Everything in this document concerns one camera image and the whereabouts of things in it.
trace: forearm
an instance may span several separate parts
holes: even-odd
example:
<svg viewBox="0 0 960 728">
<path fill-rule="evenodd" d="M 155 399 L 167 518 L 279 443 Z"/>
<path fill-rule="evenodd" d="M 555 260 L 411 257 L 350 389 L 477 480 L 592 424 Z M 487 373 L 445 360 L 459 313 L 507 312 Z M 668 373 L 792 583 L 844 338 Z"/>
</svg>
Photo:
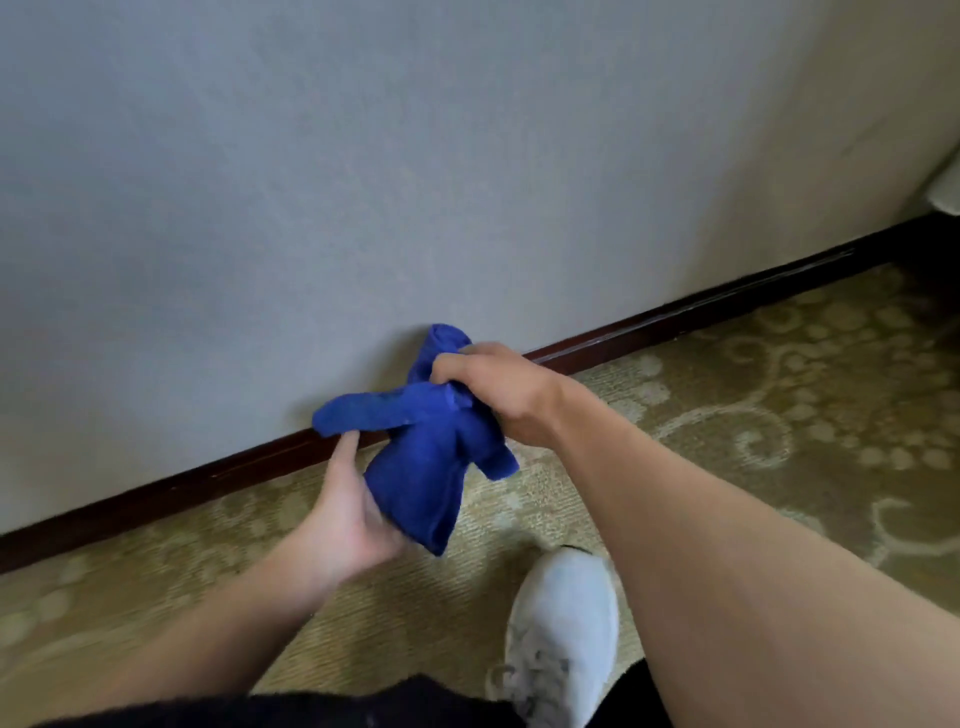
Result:
<svg viewBox="0 0 960 728">
<path fill-rule="evenodd" d="M 678 725 L 960 715 L 953 616 L 670 452 L 579 385 L 552 420 Z"/>
<path fill-rule="evenodd" d="M 295 531 L 135 653 L 83 712 L 250 690 L 337 586 L 304 563 L 324 562 L 311 547 Z"/>
</svg>

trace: dark wooden baseboard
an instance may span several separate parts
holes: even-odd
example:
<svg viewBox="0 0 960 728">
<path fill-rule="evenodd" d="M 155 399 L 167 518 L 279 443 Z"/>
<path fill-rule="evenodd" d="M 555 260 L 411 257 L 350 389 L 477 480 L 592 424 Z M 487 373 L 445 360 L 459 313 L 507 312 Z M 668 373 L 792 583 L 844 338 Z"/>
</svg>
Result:
<svg viewBox="0 0 960 728">
<path fill-rule="evenodd" d="M 957 242 L 960 222 L 931 214 L 794 263 L 573 336 L 530 352 L 530 359 L 563 374 L 582 372 L 624 354 L 725 321 L 768 303 L 897 258 L 931 240 Z M 361 445 L 383 439 L 365 433 Z M 209 500 L 324 462 L 334 438 L 312 429 L 238 452 L 186 473 L 134 488 L 60 516 L 0 535 L 0 573 L 116 536 Z"/>
</svg>

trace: floral carpet pattern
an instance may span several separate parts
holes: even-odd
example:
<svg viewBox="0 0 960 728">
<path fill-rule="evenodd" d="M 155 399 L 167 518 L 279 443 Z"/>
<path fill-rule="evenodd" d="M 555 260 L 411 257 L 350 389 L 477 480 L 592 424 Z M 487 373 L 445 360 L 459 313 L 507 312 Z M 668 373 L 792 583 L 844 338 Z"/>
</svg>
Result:
<svg viewBox="0 0 960 728">
<path fill-rule="evenodd" d="M 902 270 L 881 266 L 579 379 L 670 448 L 960 613 L 956 323 Z M 470 473 L 444 558 L 412 554 L 344 588 L 260 689 L 366 692 L 423 671 L 481 694 L 539 550 L 603 551 L 557 459 L 515 452 L 521 471 L 508 480 Z M 0 725 L 68 708 L 292 528 L 323 472 L 0 576 Z M 641 654 L 623 607 L 618 667 Z"/>
</svg>

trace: sneaker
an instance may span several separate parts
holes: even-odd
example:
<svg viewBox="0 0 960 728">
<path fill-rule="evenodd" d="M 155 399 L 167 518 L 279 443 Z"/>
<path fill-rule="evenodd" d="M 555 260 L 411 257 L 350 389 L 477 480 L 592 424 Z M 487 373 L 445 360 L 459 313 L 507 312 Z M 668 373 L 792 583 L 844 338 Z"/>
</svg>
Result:
<svg viewBox="0 0 960 728">
<path fill-rule="evenodd" d="M 613 671 L 619 624 L 603 559 L 573 546 L 544 554 L 514 599 L 487 698 L 509 700 L 528 728 L 584 728 Z"/>
</svg>

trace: floor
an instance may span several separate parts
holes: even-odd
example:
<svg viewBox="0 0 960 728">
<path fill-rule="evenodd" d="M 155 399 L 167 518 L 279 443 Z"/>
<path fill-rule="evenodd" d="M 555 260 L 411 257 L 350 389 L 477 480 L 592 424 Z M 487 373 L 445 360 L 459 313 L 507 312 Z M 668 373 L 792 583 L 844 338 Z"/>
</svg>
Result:
<svg viewBox="0 0 960 728">
<path fill-rule="evenodd" d="M 960 613 L 957 319 L 901 268 L 810 291 L 579 376 L 669 447 Z M 262 690 L 375 690 L 425 671 L 479 694 L 544 546 L 602 551 L 549 452 L 471 473 L 447 555 L 352 585 Z M 304 515 L 323 466 L 0 577 L 0 721 L 68 705 Z M 641 654 L 623 610 L 619 666 Z"/>
</svg>

